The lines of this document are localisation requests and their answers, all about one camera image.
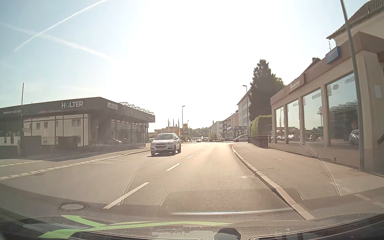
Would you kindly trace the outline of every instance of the distant car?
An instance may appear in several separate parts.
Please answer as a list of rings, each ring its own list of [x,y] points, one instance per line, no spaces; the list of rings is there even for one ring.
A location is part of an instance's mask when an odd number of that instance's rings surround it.
[[[248,141],[248,135],[241,135],[235,139],[233,139],[234,142],[247,142]]]
[[[171,152],[176,154],[182,152],[182,144],[179,137],[175,133],[161,133],[158,134],[151,143],[151,155],[155,156],[157,153]]]
[[[359,144],[359,130],[358,129],[353,130],[349,134],[349,144],[351,144],[351,145]]]

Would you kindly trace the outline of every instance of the contrail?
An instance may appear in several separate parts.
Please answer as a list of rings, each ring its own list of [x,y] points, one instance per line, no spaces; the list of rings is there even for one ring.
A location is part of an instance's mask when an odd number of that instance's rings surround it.
[[[114,59],[112,57],[109,57],[108,55],[106,55],[106,54],[104,54],[102,52],[98,52],[96,50],[87,48],[85,46],[81,46],[81,45],[78,45],[76,43],[71,43],[71,42],[68,42],[66,40],[50,36],[48,34],[40,34],[40,33],[35,32],[35,31],[21,29],[21,28],[18,28],[18,27],[15,27],[15,26],[11,26],[11,25],[8,25],[8,24],[5,24],[5,23],[1,23],[1,22],[0,22],[0,25],[8,27],[8,28],[16,30],[16,31],[19,31],[19,32],[24,32],[24,33],[29,34],[29,35],[38,36],[40,38],[45,38],[45,39],[53,41],[53,42],[61,43],[61,44],[64,44],[66,46],[70,46],[70,47],[73,47],[73,48],[76,48],[76,49],[79,49],[79,50],[82,50],[82,51],[85,51],[85,52],[89,52],[89,53],[91,53],[93,55],[102,57],[102,58],[104,58],[104,59],[106,59],[106,60],[108,60],[110,62],[116,62],[116,59]]]
[[[50,29],[52,29],[52,28],[54,28],[54,27],[56,27],[57,25],[63,23],[63,22],[66,21],[67,19],[69,19],[69,18],[71,18],[71,17],[73,17],[73,16],[75,16],[75,15],[77,15],[77,14],[80,14],[80,13],[82,13],[82,12],[84,12],[84,11],[87,11],[88,9],[93,8],[93,7],[95,7],[96,5],[98,5],[98,4],[100,4],[100,3],[103,3],[103,2],[105,2],[105,1],[107,1],[107,0],[100,0],[100,1],[97,2],[97,3],[94,3],[93,5],[88,6],[88,7],[84,8],[83,10],[80,10],[80,11],[78,11],[78,12],[76,12],[76,13],[70,15],[70,16],[67,17],[66,19],[61,20],[60,22],[54,24],[53,26],[47,28],[46,30],[43,30],[42,32],[39,32],[39,33],[35,34],[34,36],[31,36],[31,38],[29,38],[28,40],[26,40],[24,43],[20,44],[20,46],[18,46],[16,49],[14,49],[14,51],[19,50],[23,45],[25,45],[26,43],[28,43],[29,41],[31,41],[33,38],[35,38],[35,37],[37,37],[37,36],[39,36],[39,35],[45,33],[46,31],[48,31],[48,30],[50,30]]]

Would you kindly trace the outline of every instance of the green hedge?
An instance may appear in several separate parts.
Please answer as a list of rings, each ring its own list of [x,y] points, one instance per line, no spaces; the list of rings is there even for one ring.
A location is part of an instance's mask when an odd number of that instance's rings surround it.
[[[269,132],[272,128],[265,127],[272,124],[272,115],[258,116],[251,122],[251,136],[259,136]]]

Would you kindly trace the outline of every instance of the blue sign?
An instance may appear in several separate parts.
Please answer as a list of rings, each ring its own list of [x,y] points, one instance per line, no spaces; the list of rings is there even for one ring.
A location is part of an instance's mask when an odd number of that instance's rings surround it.
[[[333,62],[336,58],[340,57],[340,47],[337,46],[329,53],[326,54],[327,64]]]

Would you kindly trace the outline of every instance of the building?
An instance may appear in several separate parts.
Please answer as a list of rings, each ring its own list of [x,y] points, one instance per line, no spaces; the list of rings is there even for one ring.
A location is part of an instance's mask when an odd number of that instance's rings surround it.
[[[248,128],[251,124],[251,121],[248,117],[250,115],[250,113],[248,112],[248,106],[250,106],[250,98],[249,98],[250,93],[251,93],[251,88],[248,90],[248,92],[242,97],[242,99],[237,104],[238,112],[239,112],[238,126],[245,126],[244,134],[248,134]]]
[[[211,125],[211,131],[217,133],[217,138],[223,137],[223,121],[213,122]]]
[[[222,138],[236,138],[240,135],[237,135],[240,133],[240,129],[237,128],[237,131],[235,130],[235,127],[239,126],[239,111],[236,110],[234,114],[226,118],[222,123]]]
[[[179,127],[177,126],[170,126],[170,127],[165,127],[163,129],[155,129],[155,132],[157,132],[158,134],[159,133],[175,133],[175,134],[179,134]]]
[[[328,36],[336,47],[326,57],[313,58],[298,78],[271,97],[272,131],[283,135],[275,138],[278,143],[305,144],[320,158],[384,173],[384,0],[365,3],[350,22],[364,132],[355,131],[358,98],[344,26]],[[363,162],[354,141],[360,136]]]
[[[23,152],[66,141],[80,147],[110,145],[113,139],[139,144],[147,139],[148,123],[154,122],[152,112],[101,97],[12,106],[0,108],[0,147],[19,141]]]

